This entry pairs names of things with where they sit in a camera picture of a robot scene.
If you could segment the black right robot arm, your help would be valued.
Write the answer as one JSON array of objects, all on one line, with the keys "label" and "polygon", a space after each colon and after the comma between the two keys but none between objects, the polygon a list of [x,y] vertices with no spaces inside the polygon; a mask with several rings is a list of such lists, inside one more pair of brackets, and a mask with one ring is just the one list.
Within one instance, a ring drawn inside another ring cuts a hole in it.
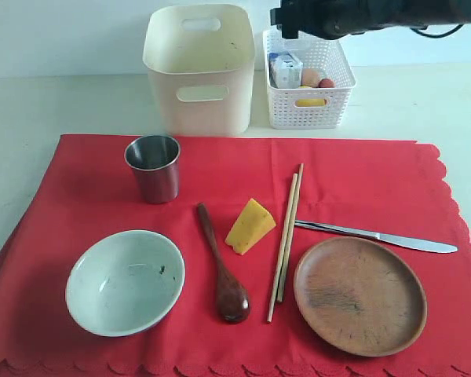
[{"label": "black right robot arm", "polygon": [[304,32],[326,40],[387,27],[471,24],[471,0],[282,1],[270,10],[270,24],[286,39]]}]

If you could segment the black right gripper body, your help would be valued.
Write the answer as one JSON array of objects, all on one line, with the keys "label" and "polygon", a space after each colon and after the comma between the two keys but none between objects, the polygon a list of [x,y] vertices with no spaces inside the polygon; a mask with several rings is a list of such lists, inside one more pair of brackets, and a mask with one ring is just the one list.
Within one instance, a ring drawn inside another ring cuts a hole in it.
[{"label": "black right gripper body", "polygon": [[305,32],[322,39],[340,39],[377,29],[369,1],[311,1]]}]

